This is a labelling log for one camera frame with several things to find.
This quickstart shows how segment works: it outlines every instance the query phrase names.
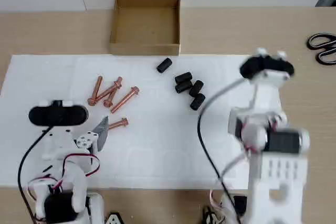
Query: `wooden table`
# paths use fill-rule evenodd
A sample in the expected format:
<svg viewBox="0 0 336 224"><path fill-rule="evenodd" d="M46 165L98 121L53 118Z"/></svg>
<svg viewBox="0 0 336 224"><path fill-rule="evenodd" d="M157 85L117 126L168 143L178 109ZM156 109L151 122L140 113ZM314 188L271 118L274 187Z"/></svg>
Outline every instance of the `wooden table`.
<svg viewBox="0 0 336 224"><path fill-rule="evenodd" d="M336 9L313 7L186 8L181 53L250 54L285 50L296 76L280 91L293 125L309 130L309 177L303 207L307 224L334 222L336 180L336 68L319 65L308 36L336 33ZM12 54L105 54L111 11L0 14L0 81ZM106 213L125 223L196 223L207 191L103 190ZM2 223L30 223L18 190L0 189Z"/></svg>

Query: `cardboard box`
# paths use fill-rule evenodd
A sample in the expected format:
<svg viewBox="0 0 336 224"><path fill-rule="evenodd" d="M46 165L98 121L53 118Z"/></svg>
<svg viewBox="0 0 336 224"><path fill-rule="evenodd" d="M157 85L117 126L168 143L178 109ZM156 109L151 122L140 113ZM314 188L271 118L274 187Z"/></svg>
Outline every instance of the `cardboard box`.
<svg viewBox="0 0 336 224"><path fill-rule="evenodd" d="M180 0L115 0L114 55L179 55Z"/></svg>

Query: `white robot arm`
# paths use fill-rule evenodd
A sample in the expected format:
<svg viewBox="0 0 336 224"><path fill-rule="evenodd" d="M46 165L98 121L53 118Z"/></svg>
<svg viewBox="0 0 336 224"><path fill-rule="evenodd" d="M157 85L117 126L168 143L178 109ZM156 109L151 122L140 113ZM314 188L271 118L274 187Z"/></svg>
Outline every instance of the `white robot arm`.
<svg viewBox="0 0 336 224"><path fill-rule="evenodd" d="M45 108L32 109L30 120L37 124L45 113L83 115L79 108L67 110L66 106L55 103ZM37 219L47 223L103 224L103 200L99 194L88 194L87 177L99 169L96 154L102 149L108 132L108 118L105 117L92 131L72 137L69 119L55 126L44 139L42 160L47 168L28 184L28 193L35 200Z"/></svg>
<svg viewBox="0 0 336 224"><path fill-rule="evenodd" d="M250 150L249 182L244 224L301 224L303 188L307 179L309 134L291 129L285 113L272 106L274 90L289 80L293 67L284 52L271 57L262 49L240 68L244 78L255 86L247 108L233 108L228 132ZM279 189L281 197L271 197ZM226 223L237 223L227 195L222 206L232 214Z"/></svg>

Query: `copper screw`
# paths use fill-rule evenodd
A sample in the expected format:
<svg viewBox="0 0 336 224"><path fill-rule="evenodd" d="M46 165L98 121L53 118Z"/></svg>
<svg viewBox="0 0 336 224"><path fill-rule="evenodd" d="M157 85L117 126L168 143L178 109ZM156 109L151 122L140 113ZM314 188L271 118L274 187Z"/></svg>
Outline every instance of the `copper screw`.
<svg viewBox="0 0 336 224"><path fill-rule="evenodd" d="M113 100L113 98L114 98L116 92L117 92L117 89L113 90L113 91L109 94L109 97L107 97L107 99L104 100L103 104L104 104L104 106L105 106L106 108L109 108L109 107L111 107L111 106L113 105L112 100Z"/></svg>
<svg viewBox="0 0 336 224"><path fill-rule="evenodd" d="M109 130L120 127L120 126L127 126L128 120L127 118L122 118L119 122L115 122L109 125Z"/></svg>
<svg viewBox="0 0 336 224"><path fill-rule="evenodd" d="M97 95L98 95L98 90L99 87L101 85L101 81L103 80L102 76L98 76L97 81L96 81L96 85L94 86L93 92L92 92L92 96L88 99L88 104L90 106L95 106L97 101Z"/></svg>
<svg viewBox="0 0 336 224"><path fill-rule="evenodd" d="M117 111L121 106L123 106L128 100L131 99L132 96L134 96L135 94L138 94L139 93L139 88L134 86L131 88L132 90L123 98L121 99L121 101L116 105L114 106L112 109L111 109L111 113L114 113L115 111Z"/></svg>
<svg viewBox="0 0 336 224"><path fill-rule="evenodd" d="M117 81L114 82L113 86L109 87L108 89L106 89L104 92L102 92L100 95L97 96L96 101L97 102L100 101L105 96L107 96L109 93L114 91L115 89L121 88L121 81L122 81L122 78L119 76Z"/></svg>

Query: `black scissors handle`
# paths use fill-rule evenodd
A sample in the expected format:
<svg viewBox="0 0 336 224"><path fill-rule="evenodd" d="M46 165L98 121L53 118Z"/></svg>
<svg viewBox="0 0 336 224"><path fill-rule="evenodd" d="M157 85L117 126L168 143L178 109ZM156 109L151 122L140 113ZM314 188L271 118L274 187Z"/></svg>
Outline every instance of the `black scissors handle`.
<svg viewBox="0 0 336 224"><path fill-rule="evenodd" d="M329 41L327 42L322 42L320 44L314 44L313 41L317 38L326 38ZM307 47L310 50L318 50L318 49L325 49L322 52L317 53L315 59L319 64L322 65L336 65L336 60L334 61L325 61L323 60L324 56L333 54L336 52L336 35L335 34L328 34L328 33L318 33L314 34L311 37L308 38Z"/></svg>

